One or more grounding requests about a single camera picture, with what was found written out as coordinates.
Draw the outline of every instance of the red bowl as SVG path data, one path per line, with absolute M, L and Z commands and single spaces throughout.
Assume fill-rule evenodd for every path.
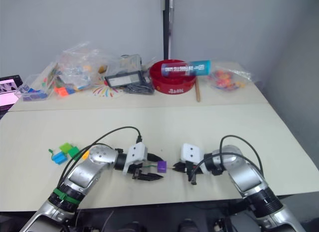
M 189 91 L 194 83 L 195 83 L 195 76 L 181 76 L 181 77 L 164 77 L 161 74 L 161 65 L 164 63 L 170 62 L 183 62 L 181 60 L 163 60 L 155 63 L 150 68 L 150 76 L 152 79 L 152 83 L 155 89 L 159 92 L 175 95 L 175 94 L 182 94 Z

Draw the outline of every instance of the wooden stick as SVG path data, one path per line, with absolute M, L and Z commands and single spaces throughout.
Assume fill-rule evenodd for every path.
M 198 78 L 195 79 L 195 91 L 196 91 L 196 101 L 200 102 L 200 91 L 199 91 L 199 84 L 198 84 Z

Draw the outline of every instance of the cable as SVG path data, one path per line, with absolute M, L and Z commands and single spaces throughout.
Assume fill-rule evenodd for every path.
M 245 161 L 249 162 L 253 167 L 255 167 L 255 169 L 256 169 L 257 171 L 260 172 L 259 168 L 255 165 L 255 163 L 252 162 L 251 160 L 249 160 L 248 158 L 244 157 L 243 155 L 240 155 L 240 154 L 237 154 L 237 153 L 232 153 L 232 152 L 223 152 L 222 154 L 223 154 L 223 155 L 238 156 L 238 157 L 244 159 Z M 201 161 L 197 164 L 197 166 L 192 170 L 192 172 L 191 172 L 191 174 L 190 174 L 190 176 L 189 176 L 188 181 L 191 181 L 191 179 L 192 179 L 193 176 L 196 174 L 196 171 L 199 169 L 199 167 L 201 166 L 201 164 L 203 164 L 205 161 L 211 160 L 211 159 L 213 159 L 213 158 L 215 158 L 215 157 L 217 157 L 217 156 L 220 156 L 220 154 L 211 155 L 211 156 L 209 156 L 209 157 L 207 157 L 207 158 L 201 160 Z
M 255 150 L 255 148 L 248 142 L 246 141 L 245 139 L 239 137 L 239 136 L 235 136 L 235 135 L 227 135 L 227 136 L 224 136 L 223 138 L 221 138 L 220 140 L 220 144 L 219 144 L 219 157 L 220 157 L 220 166 L 221 168 L 225 169 L 224 168 L 224 161 L 223 161 L 223 157 L 222 157 L 222 147 L 223 147 L 223 141 L 227 138 L 227 137 L 234 137 L 234 138 L 237 138 L 243 142 L 245 142 L 252 150 L 253 152 L 255 153 L 257 159 L 258 159 L 258 163 L 259 163 L 259 167 L 260 167 L 260 170 L 259 172 L 264 176 L 264 169 L 263 169 L 263 165 L 261 163 L 261 160 L 260 160 L 260 157 L 257 153 L 257 151 Z
M 79 219 L 79 216 L 80 216 L 81 211 L 82 211 L 82 209 L 80 209 L 80 210 L 79 210 L 79 213 L 78 213 L 78 215 L 77 215 L 77 217 L 76 217 L 76 220 L 75 220 L 75 227 L 76 227 L 76 226 L 77 226 L 77 224 L 78 224 L 78 219 Z
M 95 144 L 91 144 L 87 147 L 84 147 L 82 150 L 80 150 L 78 153 L 75 154 L 75 156 L 73 156 L 71 158 L 71 160 L 68 162 L 68 164 L 66 164 L 62 174 L 61 174 L 61 177 L 60 177 L 60 180 L 59 180 L 59 183 L 58 183 L 58 187 L 60 187 L 60 185 L 62 184 L 62 182 L 66 179 L 66 177 L 69 175 L 69 173 L 72 171 L 72 169 L 74 168 L 74 166 L 76 165 L 76 163 L 81 159 L 81 157 L 92 147 L 92 146 L 95 146 L 95 145 L 104 145 L 104 146 L 108 146 L 104 143 L 95 143 Z M 69 170 L 65 173 L 66 169 L 68 168 L 68 166 L 71 164 L 71 162 L 74 160 L 74 158 L 77 159 L 73 162 L 72 166 L 69 168 Z
M 197 205 L 192 205 L 190 204 L 191 206 L 197 208 L 197 209 L 200 209 L 200 210 L 204 210 L 204 211 L 209 211 L 209 210 L 220 210 L 221 209 L 227 209 L 227 207 L 221 207 L 221 206 L 214 206 L 214 207 L 200 207 L 200 206 L 197 206 Z
M 105 226 L 106 226 L 107 222 L 110 220 L 110 218 L 111 218 L 111 216 L 112 216 L 113 213 L 114 213 L 114 211 L 112 211 L 112 212 L 110 213 L 110 215 L 107 217 L 107 219 L 105 220 L 104 225 L 103 225 L 103 227 L 102 227 L 102 229 L 101 229 L 101 232 L 104 232 Z
M 157 167 L 156 165 L 143 166 L 143 168 Z
M 136 128 L 136 127 L 134 127 L 134 126 L 123 126 L 123 127 L 114 129 L 113 131 L 110 131 L 110 132 L 104 134 L 103 136 L 101 136 L 99 139 L 97 139 L 97 140 L 96 140 L 95 142 L 93 142 L 92 144 L 97 143 L 99 140 L 102 140 L 104 137 L 106 137 L 106 136 L 112 134 L 113 132 L 116 132 L 116 131 L 119 131 L 119 130 L 122 130 L 122 129 L 127 129 L 127 128 L 131 128 L 131 129 L 136 130 L 136 131 L 138 132 L 138 134 L 139 134 L 139 137 L 141 137 L 141 133 L 140 133 L 140 131 L 138 130 L 138 128 Z
M 152 95 L 154 94 L 154 86 L 151 82 L 147 83 L 144 77 L 142 77 L 140 83 L 126 85 L 124 91 L 130 94 Z
M 139 131 L 138 128 L 134 127 L 134 126 L 123 126 L 123 127 L 120 127 L 120 128 L 117 128 L 117 129 L 114 129 L 106 134 L 104 134 L 103 136 L 101 136 L 100 138 L 98 138 L 97 140 L 95 140 L 91 145 L 88 145 L 86 147 L 84 147 L 82 150 L 80 150 L 75 156 L 73 156 L 71 158 L 71 160 L 68 162 L 68 164 L 65 166 L 63 172 L 62 172 L 62 175 L 60 176 L 60 179 L 59 179 L 59 182 L 58 182 L 58 185 L 57 185 L 57 188 L 62 184 L 62 182 L 65 180 L 65 178 L 67 177 L 67 175 L 71 172 L 71 170 L 74 168 L 74 166 L 76 165 L 76 163 L 80 160 L 80 158 L 85 154 L 85 152 L 87 150 L 89 150 L 92 146 L 94 145 L 106 145 L 106 144 L 103 144 L 103 143 L 97 143 L 98 141 L 100 141 L 101 139 L 103 139 L 104 137 L 112 134 L 113 132 L 116 132 L 116 131 L 119 131 L 119 130 L 122 130 L 122 129 L 128 129 L 128 128 L 131 128 L 131 129 L 134 129 L 137 131 L 138 133 L 138 137 L 137 137 L 137 140 L 136 140 L 136 143 L 142 141 L 142 136 L 141 136 L 141 133 Z M 69 167 L 69 165 L 71 164 L 71 162 L 74 160 L 75 157 L 77 157 L 78 155 L 80 155 L 76 160 L 75 162 L 73 163 L 73 165 L 71 166 L 71 168 L 66 172 L 67 168 Z

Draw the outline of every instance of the white table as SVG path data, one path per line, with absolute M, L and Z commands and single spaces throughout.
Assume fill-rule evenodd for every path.
M 149 152 L 163 157 L 169 167 L 178 161 L 185 142 L 210 152 L 218 148 L 222 136 L 242 136 L 259 152 L 265 178 L 275 194 L 319 191 L 319 171 L 254 85 L 225 94 L 202 84 L 201 93 L 200 103 L 193 89 L 179 96 L 158 92 L 149 97 L 124 95 L 105 103 L 101 103 L 104 98 L 93 96 L 83 101 L 89 96 L 85 93 L 39 103 L 18 102 L 0 121 L 0 211 L 37 210 L 48 198 L 64 168 L 51 161 L 48 148 L 65 142 L 83 148 L 125 125 L 138 127 Z M 136 132 L 128 129 L 103 142 L 126 150 L 135 139 Z M 241 141 L 225 142 L 238 146 L 257 163 Z M 227 173 L 198 176 L 197 181 L 192 186 L 185 174 L 170 169 L 154 182 L 106 171 L 80 208 L 240 197 Z

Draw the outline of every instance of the green plastic piece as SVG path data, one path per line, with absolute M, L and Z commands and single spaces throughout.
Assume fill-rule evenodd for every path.
M 59 196 L 60 200 L 68 201 L 68 202 L 71 202 L 71 203 L 76 204 L 76 205 L 79 205 L 81 203 L 80 201 L 78 201 L 78 200 L 68 196 L 66 193 L 60 191 L 58 188 L 55 188 L 53 190 L 53 192 Z
M 60 146 L 59 148 L 64 154 L 68 154 L 69 150 L 72 149 L 72 146 L 69 143 L 65 143 L 62 146 Z
M 80 157 L 81 154 L 79 153 L 79 149 L 75 146 L 73 147 L 71 150 L 69 150 L 69 155 L 71 156 L 71 158 L 74 157 L 74 159 L 78 159 Z

